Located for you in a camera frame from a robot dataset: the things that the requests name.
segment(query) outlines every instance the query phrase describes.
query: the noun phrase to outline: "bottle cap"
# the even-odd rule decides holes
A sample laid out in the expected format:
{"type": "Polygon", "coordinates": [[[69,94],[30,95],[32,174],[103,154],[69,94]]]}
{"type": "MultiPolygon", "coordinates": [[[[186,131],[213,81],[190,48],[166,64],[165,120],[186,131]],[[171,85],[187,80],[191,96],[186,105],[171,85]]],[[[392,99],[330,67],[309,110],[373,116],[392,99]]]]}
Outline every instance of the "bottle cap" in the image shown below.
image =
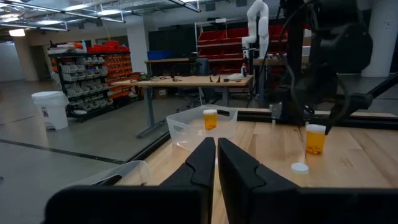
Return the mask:
{"type": "Polygon", "coordinates": [[[308,174],[308,166],[299,162],[292,164],[292,171],[296,174],[308,174]]]}
{"type": "Polygon", "coordinates": [[[204,110],[203,114],[217,114],[217,110],[215,109],[204,110]]]}
{"type": "Polygon", "coordinates": [[[326,131],[326,126],[324,125],[319,125],[319,124],[309,124],[305,127],[307,131],[310,131],[312,133],[320,133],[324,134],[326,131]]]}

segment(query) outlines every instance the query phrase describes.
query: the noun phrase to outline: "wooden table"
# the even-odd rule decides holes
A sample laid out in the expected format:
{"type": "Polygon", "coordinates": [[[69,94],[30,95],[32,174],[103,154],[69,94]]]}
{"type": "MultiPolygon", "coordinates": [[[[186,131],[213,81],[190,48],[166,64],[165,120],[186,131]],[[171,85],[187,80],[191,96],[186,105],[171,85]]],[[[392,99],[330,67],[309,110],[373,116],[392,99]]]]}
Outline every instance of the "wooden table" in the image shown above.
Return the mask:
{"type": "MultiPolygon", "coordinates": [[[[398,187],[398,131],[333,127],[322,155],[305,153],[305,128],[296,126],[277,124],[272,129],[270,123],[238,121],[230,140],[287,179],[292,176],[292,163],[306,163],[310,169],[307,187],[398,187]]],[[[171,140],[160,146],[145,160],[152,174],[148,184],[162,183],[189,155],[171,140]]],[[[228,223],[217,167],[212,223],[228,223]]]]}
{"type": "Polygon", "coordinates": [[[224,78],[227,75],[211,76],[213,82],[210,82],[209,76],[190,76],[190,77],[178,77],[175,78],[179,81],[174,82],[171,77],[166,77],[164,80],[151,80],[142,82],[131,82],[130,80],[114,82],[112,85],[118,86],[141,86],[144,88],[144,101],[146,105],[147,113],[147,128],[136,134],[138,138],[143,137],[147,133],[158,128],[164,121],[155,123],[154,120],[154,109],[152,105],[152,87],[185,87],[185,86],[197,86],[197,87],[223,87],[223,105],[228,106],[229,102],[229,87],[231,86],[246,86],[249,85],[249,92],[251,93],[253,75],[248,75],[243,78],[240,82],[229,81],[224,82],[224,78]]]}

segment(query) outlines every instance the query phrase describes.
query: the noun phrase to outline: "trash can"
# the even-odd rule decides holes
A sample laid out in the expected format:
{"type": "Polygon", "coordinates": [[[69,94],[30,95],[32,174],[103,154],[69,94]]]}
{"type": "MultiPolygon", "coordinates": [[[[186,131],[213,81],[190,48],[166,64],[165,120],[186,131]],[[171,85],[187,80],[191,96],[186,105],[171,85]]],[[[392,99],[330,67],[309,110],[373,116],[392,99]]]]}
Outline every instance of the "trash can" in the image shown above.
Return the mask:
{"type": "Polygon", "coordinates": [[[69,104],[67,96],[61,91],[44,91],[32,94],[39,113],[43,116],[47,129],[62,129],[68,126],[65,107],[69,104]]]}

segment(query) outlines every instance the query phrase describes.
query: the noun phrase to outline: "office chair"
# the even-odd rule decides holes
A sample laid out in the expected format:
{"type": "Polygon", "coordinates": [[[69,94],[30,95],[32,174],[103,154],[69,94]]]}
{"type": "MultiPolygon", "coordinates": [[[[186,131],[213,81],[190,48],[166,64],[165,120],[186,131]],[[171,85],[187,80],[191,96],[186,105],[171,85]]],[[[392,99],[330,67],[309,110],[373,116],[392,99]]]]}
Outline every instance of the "office chair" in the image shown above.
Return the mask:
{"type": "MultiPolygon", "coordinates": [[[[203,76],[211,75],[209,60],[207,58],[197,58],[192,74],[203,76]]],[[[215,91],[214,88],[185,87],[179,89],[178,93],[189,101],[189,103],[185,105],[186,108],[194,108],[196,102],[199,102],[201,105],[203,104],[202,97],[205,100],[205,104],[208,104],[210,99],[214,97],[215,91]]]]}

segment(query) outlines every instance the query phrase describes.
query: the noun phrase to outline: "gray floor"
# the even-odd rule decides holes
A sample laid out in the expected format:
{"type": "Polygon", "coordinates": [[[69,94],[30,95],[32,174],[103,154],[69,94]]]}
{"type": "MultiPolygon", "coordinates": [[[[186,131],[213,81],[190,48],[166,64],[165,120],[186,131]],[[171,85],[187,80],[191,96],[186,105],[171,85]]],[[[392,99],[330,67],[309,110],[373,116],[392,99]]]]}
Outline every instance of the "gray floor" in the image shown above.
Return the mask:
{"type": "MultiPolygon", "coordinates": [[[[342,79],[352,92],[361,93],[383,81],[383,78],[358,76],[343,76],[342,79]]],[[[0,176],[4,177],[0,184],[1,223],[39,223],[44,205],[54,192],[117,166],[112,162],[47,150],[58,149],[124,161],[167,131],[167,125],[163,125],[142,139],[135,137],[135,133],[146,126],[143,101],[84,123],[69,119],[69,127],[46,131],[30,96],[38,91],[54,89],[52,82],[0,83],[4,98],[0,101],[0,176]]],[[[374,100],[369,111],[398,115],[397,94],[398,86],[395,86],[374,100]]],[[[155,119],[160,121],[175,113],[185,102],[172,96],[166,100],[154,100],[155,119]]],[[[229,105],[245,107],[246,102],[231,98],[229,105]]],[[[257,108],[258,104],[253,101],[249,107],[257,108]]],[[[319,108],[327,110],[328,105],[319,108]]]]}

